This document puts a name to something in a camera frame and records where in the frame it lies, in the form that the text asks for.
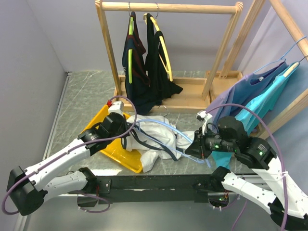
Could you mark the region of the light blue plastic hanger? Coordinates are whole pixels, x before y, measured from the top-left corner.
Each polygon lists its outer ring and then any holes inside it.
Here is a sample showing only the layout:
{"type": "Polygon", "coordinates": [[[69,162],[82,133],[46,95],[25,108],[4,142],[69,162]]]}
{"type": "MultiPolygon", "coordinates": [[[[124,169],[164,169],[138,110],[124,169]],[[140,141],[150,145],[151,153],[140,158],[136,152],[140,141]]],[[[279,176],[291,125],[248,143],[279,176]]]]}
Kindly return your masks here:
{"type": "MultiPolygon", "coordinates": [[[[160,124],[160,125],[162,125],[162,126],[165,126],[165,127],[167,127],[167,128],[169,128],[170,130],[172,130],[172,131],[174,131],[178,136],[180,136],[181,138],[184,138],[189,144],[192,144],[192,139],[190,139],[187,135],[186,135],[186,133],[184,133],[184,132],[182,132],[182,131],[180,131],[180,130],[178,130],[175,126],[173,126],[172,124],[168,124],[168,123],[166,123],[165,122],[165,118],[166,118],[166,116],[167,115],[169,115],[169,110],[168,110],[168,108],[165,106],[165,105],[163,105],[163,107],[166,109],[166,111],[167,111],[167,114],[166,115],[163,115],[163,121],[158,121],[158,120],[154,120],[154,119],[149,119],[149,116],[146,116],[147,117],[147,119],[140,119],[140,120],[138,120],[138,114],[135,114],[134,115],[134,118],[135,119],[137,119],[137,122],[136,122],[136,124],[138,123],[141,123],[141,122],[152,122],[152,123],[157,123],[157,124],[160,124]]],[[[205,133],[206,131],[206,126],[207,126],[207,124],[209,124],[210,122],[205,122],[205,121],[203,121],[203,125],[202,125],[202,129],[203,129],[203,133],[205,133]]],[[[175,150],[176,152],[178,152],[178,153],[180,153],[182,156],[184,156],[184,157],[186,157],[186,158],[189,158],[189,159],[191,159],[191,160],[193,160],[193,161],[195,161],[195,162],[197,162],[197,163],[199,163],[199,164],[202,164],[202,163],[206,163],[207,164],[207,166],[208,167],[211,167],[211,164],[210,164],[210,162],[209,162],[209,160],[206,158],[206,159],[202,159],[202,160],[197,160],[196,159],[196,157],[192,157],[191,155],[188,155],[188,154],[185,154],[184,153],[184,151],[179,151],[179,150],[175,150]]]]}

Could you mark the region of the white tank top navy trim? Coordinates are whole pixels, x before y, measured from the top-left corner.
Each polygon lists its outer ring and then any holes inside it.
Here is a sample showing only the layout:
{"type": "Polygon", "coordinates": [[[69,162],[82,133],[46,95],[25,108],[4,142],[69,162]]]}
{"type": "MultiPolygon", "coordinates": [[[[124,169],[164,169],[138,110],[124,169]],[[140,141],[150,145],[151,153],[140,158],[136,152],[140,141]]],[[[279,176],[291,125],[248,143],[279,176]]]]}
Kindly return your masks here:
{"type": "MultiPolygon", "coordinates": [[[[127,119],[128,126],[131,126],[134,119],[134,116],[127,119]]],[[[138,120],[140,119],[147,119],[147,117],[139,115],[138,120]]],[[[149,116],[149,119],[163,121],[163,116],[149,116]]],[[[167,118],[165,118],[165,122],[171,124],[167,118]]],[[[184,131],[184,133],[193,140],[193,131],[184,131]]],[[[183,156],[175,150],[185,151],[190,146],[184,138],[178,136],[174,131],[152,122],[135,124],[129,135],[121,139],[121,144],[123,149],[137,150],[141,154],[143,172],[150,171],[159,158],[179,161],[183,156]]]]}

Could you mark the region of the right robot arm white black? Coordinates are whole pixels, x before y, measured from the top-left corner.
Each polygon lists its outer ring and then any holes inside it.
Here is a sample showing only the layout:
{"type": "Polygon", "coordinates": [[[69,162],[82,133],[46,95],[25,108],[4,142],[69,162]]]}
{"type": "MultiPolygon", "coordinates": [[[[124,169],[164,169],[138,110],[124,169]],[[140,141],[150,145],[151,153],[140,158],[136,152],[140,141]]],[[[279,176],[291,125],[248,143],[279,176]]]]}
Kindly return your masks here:
{"type": "Polygon", "coordinates": [[[192,144],[185,153],[199,159],[208,158],[214,152],[234,153],[235,158],[258,174],[269,186],[265,190],[236,176],[229,169],[219,166],[210,177],[209,187],[217,192],[233,191],[254,202],[270,214],[271,219],[285,229],[308,229],[308,196],[294,180],[284,174],[281,162],[269,143],[247,135],[241,121],[226,116],[218,121],[218,133],[199,128],[192,144]]]}

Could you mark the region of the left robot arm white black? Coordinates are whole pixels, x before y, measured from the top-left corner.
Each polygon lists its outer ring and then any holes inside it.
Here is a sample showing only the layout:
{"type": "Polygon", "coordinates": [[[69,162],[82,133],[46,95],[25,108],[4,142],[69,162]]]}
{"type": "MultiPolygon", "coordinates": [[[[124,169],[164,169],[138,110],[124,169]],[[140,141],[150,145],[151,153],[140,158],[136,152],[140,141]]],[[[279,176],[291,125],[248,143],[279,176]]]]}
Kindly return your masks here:
{"type": "Polygon", "coordinates": [[[12,169],[6,197],[13,201],[19,214],[27,216],[58,195],[97,192],[97,178],[87,167],[62,177],[59,173],[105,149],[113,140],[127,134],[127,130],[124,114],[111,112],[49,158],[25,169],[20,166],[12,169]]]}

